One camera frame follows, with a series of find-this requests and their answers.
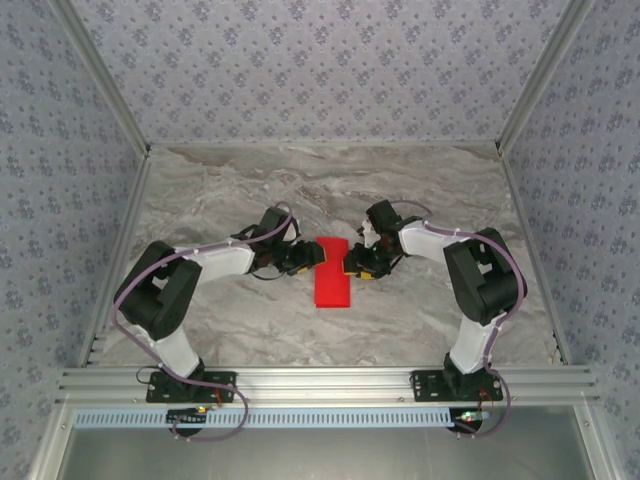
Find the black mounting bracket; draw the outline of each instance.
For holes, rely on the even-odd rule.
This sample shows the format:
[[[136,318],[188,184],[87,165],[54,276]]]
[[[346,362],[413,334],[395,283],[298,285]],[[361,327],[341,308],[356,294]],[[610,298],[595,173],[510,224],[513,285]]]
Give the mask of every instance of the black mounting bracket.
[[[486,391],[494,401],[503,399],[502,385],[496,377],[482,369],[464,375],[467,388],[457,390],[451,387],[446,370],[416,370],[411,373],[413,399],[416,402],[480,402],[486,401],[481,391]]]
[[[208,372],[198,375],[203,382],[236,385],[236,372]],[[197,403],[210,405],[212,403],[233,402],[233,392],[213,388],[199,387],[179,382],[165,372],[154,372],[149,377],[147,387],[147,403]]]

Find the wall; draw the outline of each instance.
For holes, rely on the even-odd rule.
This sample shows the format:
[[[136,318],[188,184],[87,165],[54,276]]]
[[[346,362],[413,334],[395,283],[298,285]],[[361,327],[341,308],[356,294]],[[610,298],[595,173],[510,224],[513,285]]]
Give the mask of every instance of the wall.
[[[598,0],[509,154],[576,363],[640,478],[640,5]]]
[[[158,142],[491,140],[566,0],[73,0]]]
[[[0,9],[0,478],[77,361],[137,159],[45,0]]]

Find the gray floor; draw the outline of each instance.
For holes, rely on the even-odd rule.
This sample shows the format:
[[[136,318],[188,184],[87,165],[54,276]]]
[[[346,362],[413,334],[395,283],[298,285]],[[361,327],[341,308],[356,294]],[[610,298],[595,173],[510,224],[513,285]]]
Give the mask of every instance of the gray floor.
[[[209,435],[219,433],[215,430]],[[250,430],[222,443],[168,429],[72,432],[58,480],[591,480],[571,407],[516,408],[495,436],[437,428]]]
[[[154,149],[132,259],[162,239],[174,246],[222,240],[289,202],[303,235],[346,237],[378,200],[413,199],[434,223],[497,228],[529,283],[521,312],[494,349],[499,364],[556,361],[555,342],[495,148],[179,147]],[[399,207],[403,215],[417,209]],[[352,280],[352,307],[317,310],[313,275],[261,282],[225,278],[197,289],[185,320],[208,365],[440,364],[461,313],[446,267],[403,260],[380,281]],[[148,362],[119,333],[109,335],[104,365]]]

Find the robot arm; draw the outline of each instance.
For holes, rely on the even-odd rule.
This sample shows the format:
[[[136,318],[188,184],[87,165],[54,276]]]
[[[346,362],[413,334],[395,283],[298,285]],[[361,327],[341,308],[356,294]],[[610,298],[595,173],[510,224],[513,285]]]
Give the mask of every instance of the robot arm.
[[[452,383],[479,372],[496,322],[514,306],[518,287],[515,273],[493,248],[479,240],[442,235],[424,227],[419,217],[402,219],[387,200],[367,210],[359,230],[363,244],[356,244],[345,258],[344,268],[361,278],[377,279],[391,273],[404,256],[420,256],[447,265],[462,323],[456,342],[445,358]],[[508,252],[493,228],[480,232]]]
[[[234,243],[234,240],[257,238],[273,231],[287,218],[287,212],[270,207],[260,224],[250,225],[233,235],[227,247],[206,252],[196,250],[170,262],[146,277],[123,301],[122,314],[175,373],[197,379],[204,370],[182,327],[197,284],[227,275],[252,273],[268,265],[274,265],[281,273],[295,275],[324,261],[322,247],[299,240],[295,219],[278,235],[249,245]],[[116,298],[143,270],[175,252],[176,249],[164,242],[151,243],[127,275]]]

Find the metal extrusion bar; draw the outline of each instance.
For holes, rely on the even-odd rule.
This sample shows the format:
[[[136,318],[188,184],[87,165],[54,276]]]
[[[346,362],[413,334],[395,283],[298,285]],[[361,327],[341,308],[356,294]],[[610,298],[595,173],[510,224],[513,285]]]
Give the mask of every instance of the metal extrusion bar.
[[[140,205],[144,198],[145,187],[147,178],[149,175],[149,161],[145,157],[139,168],[129,195],[127,203],[127,209],[125,210],[124,217],[122,219],[122,226],[120,232],[116,238],[115,246],[109,260],[107,267],[107,275],[102,282],[96,306],[91,316],[91,323],[88,327],[88,333],[85,337],[82,349],[80,350],[80,357],[78,359],[78,365],[84,367],[92,362],[99,361],[99,354],[93,355],[90,361],[91,354],[95,352],[102,352],[101,348],[94,348],[93,344],[98,339],[100,332],[104,329],[108,317],[109,309],[113,301],[113,295],[117,289],[118,284],[122,280],[124,268],[126,266],[126,258],[131,249],[131,242],[133,241],[133,232],[138,223],[140,214]]]
[[[415,406],[410,373],[425,367],[290,367],[220,368],[238,373],[237,386],[253,407],[397,407]],[[497,367],[515,406],[581,405],[599,399],[588,367]],[[146,385],[135,379],[137,368],[68,369],[56,402],[99,408],[145,403]],[[144,381],[149,371],[140,374]],[[474,402],[435,402],[433,407],[474,406]],[[238,399],[225,408],[241,407]]]
[[[98,85],[111,111],[120,123],[124,134],[129,139],[133,148],[135,148],[140,155],[143,155],[147,150],[147,142],[142,134],[142,130],[140,130],[115,80],[109,73],[102,57],[100,57],[89,32],[87,32],[87,29],[78,17],[76,9],[70,0],[49,0],[49,4],[60,20],[62,27],[67,32],[69,40],[82,58],[89,74]]]
[[[593,3],[594,0],[572,0],[562,12],[498,137],[500,153],[509,153]]]

